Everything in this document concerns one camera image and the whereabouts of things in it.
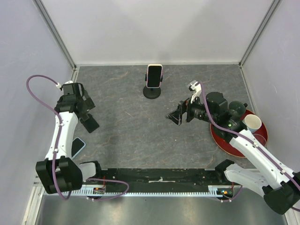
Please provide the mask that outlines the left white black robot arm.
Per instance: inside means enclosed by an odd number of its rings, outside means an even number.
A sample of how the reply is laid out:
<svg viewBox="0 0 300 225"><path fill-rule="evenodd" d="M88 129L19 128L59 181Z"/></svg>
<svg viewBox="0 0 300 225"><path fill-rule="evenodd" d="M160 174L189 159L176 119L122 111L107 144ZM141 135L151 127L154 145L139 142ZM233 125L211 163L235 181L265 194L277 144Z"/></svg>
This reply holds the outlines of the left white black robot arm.
<svg viewBox="0 0 300 225"><path fill-rule="evenodd" d="M73 162L72 143L77 124L80 122L92 133L99 124L89 113L95 105L78 82L62 85L63 95L55 111L55 129L49 151L43 161L36 163L36 172L48 194L79 190L83 181L99 184L103 179L98 161L76 165Z"/></svg>

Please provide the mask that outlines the light blue phone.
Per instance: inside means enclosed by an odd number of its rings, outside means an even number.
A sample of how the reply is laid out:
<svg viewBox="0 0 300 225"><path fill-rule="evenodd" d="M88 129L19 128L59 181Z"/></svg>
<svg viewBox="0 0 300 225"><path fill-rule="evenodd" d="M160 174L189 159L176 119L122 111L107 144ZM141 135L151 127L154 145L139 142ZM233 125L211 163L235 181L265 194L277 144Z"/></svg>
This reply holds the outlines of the light blue phone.
<svg viewBox="0 0 300 225"><path fill-rule="evenodd" d="M79 137L72 141L71 158L74 159L84 148L86 143Z"/></svg>

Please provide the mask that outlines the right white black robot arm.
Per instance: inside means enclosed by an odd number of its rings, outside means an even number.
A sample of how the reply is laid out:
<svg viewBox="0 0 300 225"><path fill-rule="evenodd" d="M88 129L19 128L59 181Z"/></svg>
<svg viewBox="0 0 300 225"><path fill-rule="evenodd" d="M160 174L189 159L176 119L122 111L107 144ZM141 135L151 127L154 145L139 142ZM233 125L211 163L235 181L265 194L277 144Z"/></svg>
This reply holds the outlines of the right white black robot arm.
<svg viewBox="0 0 300 225"><path fill-rule="evenodd" d="M184 113L187 122L192 119L209 122L219 138L242 153L259 171L254 173L225 160L216 167L216 182L240 184L260 195L274 212L283 215L289 209L296 209L295 204L300 201L300 174L271 155L254 137L241 120L245 111L245 104L228 103L222 93L210 92L202 103L199 95L180 101L177 109L165 117L177 125L182 123Z"/></svg>

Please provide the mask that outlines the small black phone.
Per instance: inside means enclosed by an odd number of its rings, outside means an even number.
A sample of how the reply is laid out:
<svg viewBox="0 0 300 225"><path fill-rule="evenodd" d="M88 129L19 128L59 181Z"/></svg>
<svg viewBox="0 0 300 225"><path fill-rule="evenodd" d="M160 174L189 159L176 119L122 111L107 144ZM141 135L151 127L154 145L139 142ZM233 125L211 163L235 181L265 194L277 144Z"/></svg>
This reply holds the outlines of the small black phone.
<svg viewBox="0 0 300 225"><path fill-rule="evenodd" d="M88 113L85 118L80 118L80 122L88 131L88 133L92 133L99 128L99 124L90 113Z"/></svg>

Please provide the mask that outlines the black phone stand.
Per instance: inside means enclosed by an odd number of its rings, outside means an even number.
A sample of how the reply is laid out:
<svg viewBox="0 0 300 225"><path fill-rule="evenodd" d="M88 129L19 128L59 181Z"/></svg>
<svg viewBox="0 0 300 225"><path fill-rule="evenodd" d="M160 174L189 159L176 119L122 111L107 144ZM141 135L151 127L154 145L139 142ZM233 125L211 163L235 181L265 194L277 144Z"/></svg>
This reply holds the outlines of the black phone stand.
<svg viewBox="0 0 300 225"><path fill-rule="evenodd" d="M155 88L149 88L146 85L144 86L142 92L143 95L148 98L148 99L156 99L160 96L161 94L161 82L163 81L163 75L160 75L160 82L159 86Z"/></svg>

